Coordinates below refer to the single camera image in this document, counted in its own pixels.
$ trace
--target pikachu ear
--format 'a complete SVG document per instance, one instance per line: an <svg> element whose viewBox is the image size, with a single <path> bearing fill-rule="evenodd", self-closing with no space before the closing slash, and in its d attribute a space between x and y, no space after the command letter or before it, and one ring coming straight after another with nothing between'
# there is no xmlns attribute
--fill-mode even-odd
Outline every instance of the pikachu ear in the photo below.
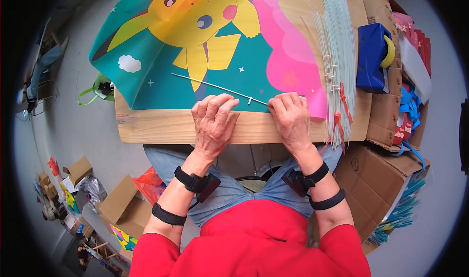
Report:
<svg viewBox="0 0 469 277"><path fill-rule="evenodd" d="M129 40L132 36L139 33L140 31L148 28L149 25L149 15L148 10L145 10L136 16L132 17L130 20L125 22L121 27L119 27L114 33L112 33L104 43L97 49L91 61L95 61L98 58L102 57L109 51L113 50L115 47Z"/></svg>

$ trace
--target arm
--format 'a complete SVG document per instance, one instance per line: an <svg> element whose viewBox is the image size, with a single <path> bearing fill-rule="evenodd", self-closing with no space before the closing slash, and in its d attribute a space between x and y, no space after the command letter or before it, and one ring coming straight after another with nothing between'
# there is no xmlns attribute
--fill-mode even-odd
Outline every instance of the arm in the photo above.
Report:
<svg viewBox="0 0 469 277"><path fill-rule="evenodd" d="M231 109L238 105L239 99L228 94L210 95L197 102L192 108L192 118L196 125L196 146L187 157L181 169L187 174L203 177L216 157L225 148L231 137L239 113ZM175 215L186 216L194 193L176 178L169 183L158 200L161 208ZM172 226L155 216L151 216L144 233L157 233L165 236L180 247L183 226Z"/></svg>
<svg viewBox="0 0 469 277"><path fill-rule="evenodd" d="M268 107L278 133L283 139L285 147L295 158L304 175L318 170L323 160L316 147L309 139L309 110L306 98L298 96L296 92L283 93L269 100ZM319 202L332 198L339 186L330 173L320 180L315 187L311 187L311 198ZM342 224L353 225L353 218L349 205L342 200L339 204L327 210L316 210L320 237L332 228Z"/></svg>

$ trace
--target blue jeans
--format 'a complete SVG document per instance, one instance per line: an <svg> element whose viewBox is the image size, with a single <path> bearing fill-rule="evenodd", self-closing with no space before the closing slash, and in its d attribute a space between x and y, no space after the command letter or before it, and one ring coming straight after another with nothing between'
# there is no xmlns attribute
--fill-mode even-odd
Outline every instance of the blue jeans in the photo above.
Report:
<svg viewBox="0 0 469 277"><path fill-rule="evenodd" d="M26 89L26 94L28 95L28 99L38 98L39 80L41 78L42 73L45 71L45 69L49 65L54 63L61 56L62 56L62 53L60 51L60 46L56 45L51 50L46 52L41 58L39 58L32 72L31 84Z"/></svg>
<svg viewBox="0 0 469 277"><path fill-rule="evenodd" d="M167 185L174 177L174 170L181 166L187 156L193 150L191 145L151 145L144 144L144 150L151 165ZM342 154L342 147L338 146L335 151L330 145L327 146L322 155L323 160L332 173L337 166L339 158ZM208 173L212 173L221 181L220 186L211 194L203 203L197 204L192 208L188 215L192 221L201 227L213 216L231 208L234 205L249 200L271 200L289 206L308 218L313 213L313 208L309 204L308 197L300 197L289 186L287 186L282 176L291 168L299 171L300 168L295 159L287 160L266 182L264 188L255 194L250 194L246 189L233 177L227 175L214 165L208 169Z"/></svg>

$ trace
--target wooden board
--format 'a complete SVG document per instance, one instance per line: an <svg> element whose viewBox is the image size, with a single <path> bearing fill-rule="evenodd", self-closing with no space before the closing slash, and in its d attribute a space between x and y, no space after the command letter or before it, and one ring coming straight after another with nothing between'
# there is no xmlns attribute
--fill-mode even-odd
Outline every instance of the wooden board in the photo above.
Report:
<svg viewBox="0 0 469 277"><path fill-rule="evenodd" d="M324 13L322 0L278 0L278 3L296 28L306 37L318 63L321 81L325 87L324 63L319 38L309 6ZM362 0L347 0L355 32L356 57L358 58L358 27L367 25ZM116 118L120 139L129 144L193 144L195 127L188 109L151 109L131 111L122 95L115 90ZM363 141L368 130L372 95L359 89L355 98L355 113L351 141ZM324 142L326 121L311 121L309 136L312 142ZM231 144L281 143L270 113L241 112L231 138Z"/></svg>

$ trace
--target person's left hand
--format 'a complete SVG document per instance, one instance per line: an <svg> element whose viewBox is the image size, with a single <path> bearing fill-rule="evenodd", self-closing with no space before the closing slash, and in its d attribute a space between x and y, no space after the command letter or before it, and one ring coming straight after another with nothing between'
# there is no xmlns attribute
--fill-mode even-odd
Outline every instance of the person's left hand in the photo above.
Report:
<svg viewBox="0 0 469 277"><path fill-rule="evenodd" d="M209 95L192 107L196 124L196 147L194 153L212 163L225 149L233 133L239 113L230 112L239 104L228 94Z"/></svg>

